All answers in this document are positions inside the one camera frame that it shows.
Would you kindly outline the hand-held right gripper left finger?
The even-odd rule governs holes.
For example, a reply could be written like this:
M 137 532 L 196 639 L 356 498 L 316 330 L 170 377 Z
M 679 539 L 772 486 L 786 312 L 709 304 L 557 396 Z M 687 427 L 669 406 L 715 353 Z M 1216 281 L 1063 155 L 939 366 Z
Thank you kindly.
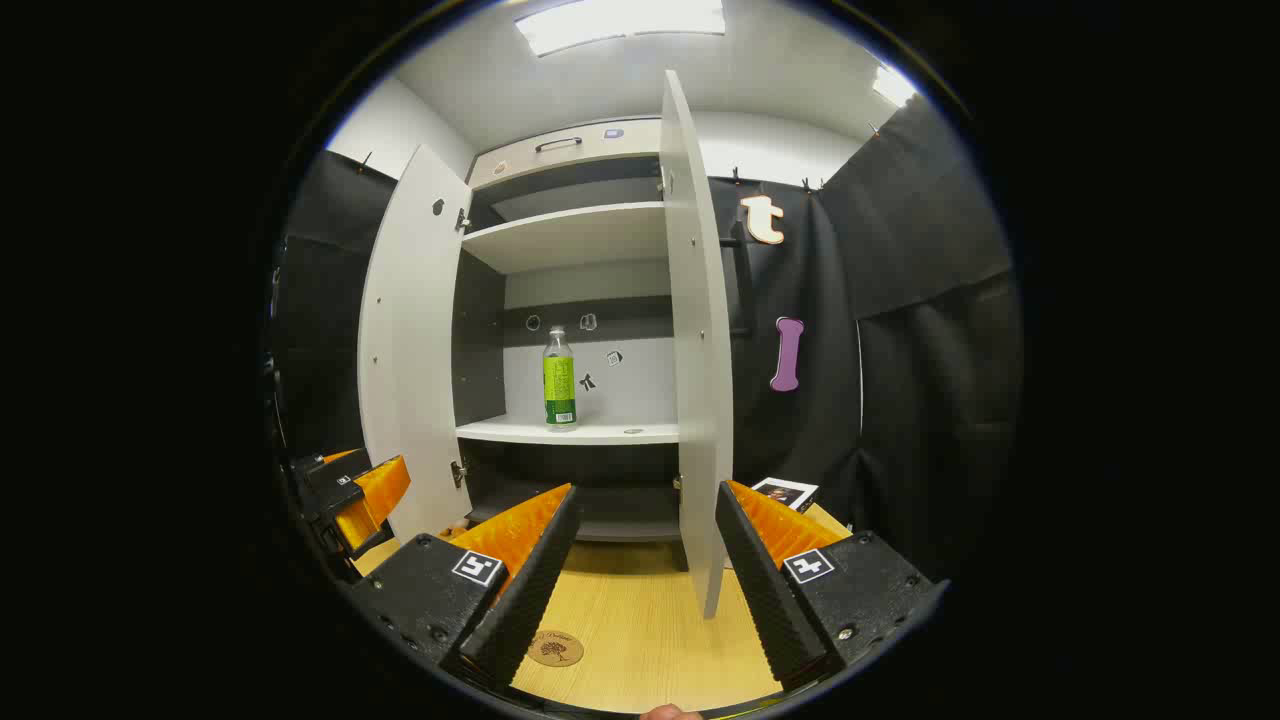
M 579 488 L 558 486 L 457 539 L 407 539 L 348 596 L 419 666 L 503 691 L 539 632 L 581 516 Z

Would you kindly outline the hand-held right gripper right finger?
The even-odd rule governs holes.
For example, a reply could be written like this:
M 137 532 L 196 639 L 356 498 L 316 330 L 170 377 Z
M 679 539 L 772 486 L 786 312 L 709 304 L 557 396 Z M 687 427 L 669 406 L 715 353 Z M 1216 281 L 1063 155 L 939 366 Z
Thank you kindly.
M 928 623 L 951 588 L 872 530 L 840 537 L 735 482 L 719 487 L 716 523 L 787 692 L 863 671 Z

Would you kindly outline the round brown coaster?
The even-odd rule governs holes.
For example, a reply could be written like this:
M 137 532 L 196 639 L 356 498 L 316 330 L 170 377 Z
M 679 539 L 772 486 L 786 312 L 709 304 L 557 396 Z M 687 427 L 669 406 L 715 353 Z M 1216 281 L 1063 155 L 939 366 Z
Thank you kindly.
M 568 667 L 582 660 L 584 643 L 564 632 L 539 630 L 534 634 L 526 656 L 548 667 Z

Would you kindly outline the grey cabinet door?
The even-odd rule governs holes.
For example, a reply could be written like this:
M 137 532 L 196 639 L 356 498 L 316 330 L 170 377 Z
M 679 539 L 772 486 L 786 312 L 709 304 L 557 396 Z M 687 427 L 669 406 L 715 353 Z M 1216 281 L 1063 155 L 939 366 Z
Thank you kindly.
M 374 462 L 401 459 L 410 487 L 389 514 L 401 543 L 470 512 L 454 419 L 454 291 L 470 187 L 429 146 L 408 159 L 387 205 L 364 283 L 357 383 Z
M 712 619 L 726 557 L 716 505 L 733 464 L 730 314 L 710 184 L 675 70 L 664 73 L 659 163 L 673 318 L 678 527 L 695 614 Z

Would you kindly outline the green label plastic bottle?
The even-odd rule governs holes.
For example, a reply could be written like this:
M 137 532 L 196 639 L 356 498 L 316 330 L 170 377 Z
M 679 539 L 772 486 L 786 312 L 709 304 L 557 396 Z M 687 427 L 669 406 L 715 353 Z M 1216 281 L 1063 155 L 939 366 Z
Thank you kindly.
M 541 378 L 545 423 L 554 430 L 567 429 L 579 419 L 575 375 L 573 351 L 567 342 L 567 331 L 562 325 L 553 325 L 541 354 Z

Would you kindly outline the grey white cabinet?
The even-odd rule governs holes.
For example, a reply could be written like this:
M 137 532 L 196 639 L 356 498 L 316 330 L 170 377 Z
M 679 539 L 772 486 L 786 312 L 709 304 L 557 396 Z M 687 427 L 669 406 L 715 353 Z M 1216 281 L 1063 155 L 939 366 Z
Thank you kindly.
M 471 190 L 468 233 L 579 208 L 663 202 L 655 156 L 536 172 Z M 504 275 L 461 249 L 454 291 L 457 427 L 495 416 L 545 423 L 541 354 L 562 325 L 580 421 L 673 423 L 673 318 L 667 256 Z M 580 488 L 586 542 L 680 538 L 677 445 L 513 445 L 460 439 L 468 518 L 484 521 L 562 483 Z

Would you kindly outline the white cabinet shelf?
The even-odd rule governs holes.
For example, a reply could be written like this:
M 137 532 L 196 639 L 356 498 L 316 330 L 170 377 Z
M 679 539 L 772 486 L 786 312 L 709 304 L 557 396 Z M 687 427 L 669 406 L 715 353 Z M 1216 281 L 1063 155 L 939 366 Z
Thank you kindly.
M 677 445 L 678 427 L 673 423 L 580 421 L 564 427 L 525 421 L 515 416 L 495 416 L 456 428 L 460 439 L 513 445 Z
M 553 211 L 465 236 L 462 249 L 494 270 L 525 272 L 667 256 L 663 202 Z

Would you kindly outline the grey cabinet drawer front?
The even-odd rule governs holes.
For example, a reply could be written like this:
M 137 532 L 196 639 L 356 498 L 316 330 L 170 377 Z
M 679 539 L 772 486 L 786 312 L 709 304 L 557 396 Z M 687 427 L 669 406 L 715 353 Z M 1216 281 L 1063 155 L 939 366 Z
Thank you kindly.
M 582 143 L 534 152 L 534 147 L 541 142 L 571 136 L 582 137 Z M 659 117 L 623 117 L 564 127 L 480 152 L 468 172 L 467 186 L 471 190 L 483 190 L 495 183 L 561 167 L 618 158 L 655 156 L 659 143 Z

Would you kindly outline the white book with dark photo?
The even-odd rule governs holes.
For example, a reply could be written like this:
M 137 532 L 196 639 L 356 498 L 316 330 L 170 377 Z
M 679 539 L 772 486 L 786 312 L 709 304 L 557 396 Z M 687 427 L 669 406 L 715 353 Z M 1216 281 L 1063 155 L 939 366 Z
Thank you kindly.
M 776 500 L 800 514 L 804 514 L 813 505 L 819 488 L 817 484 L 774 477 L 767 477 L 751 486 L 751 489 L 759 495 Z

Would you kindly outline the black backdrop cloth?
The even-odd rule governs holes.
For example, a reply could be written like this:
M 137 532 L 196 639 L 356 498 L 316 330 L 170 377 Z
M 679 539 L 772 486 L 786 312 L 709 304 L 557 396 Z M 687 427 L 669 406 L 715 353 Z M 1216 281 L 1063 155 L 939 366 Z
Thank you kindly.
M 719 237 L 745 241 L 755 299 L 754 334 L 730 337 L 728 480 L 817 484 L 852 530 L 960 577 L 1007 474 L 1021 384 L 1009 243 L 970 150 L 913 97 L 832 177 L 786 184 L 716 170 L 692 117 Z M 268 377 L 292 457 L 366 448 L 358 316 L 398 179 L 324 152 L 276 237 Z

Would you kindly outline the ceiling light panel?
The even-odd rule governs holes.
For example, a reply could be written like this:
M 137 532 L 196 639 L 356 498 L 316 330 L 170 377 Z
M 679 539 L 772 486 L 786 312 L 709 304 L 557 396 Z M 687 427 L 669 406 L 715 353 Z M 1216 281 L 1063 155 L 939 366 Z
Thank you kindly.
M 914 83 L 892 67 L 881 64 L 876 69 L 872 90 L 896 108 L 905 108 L 916 96 Z
M 515 22 L 536 56 L 639 35 L 723 35 L 722 0 L 573 0 Z

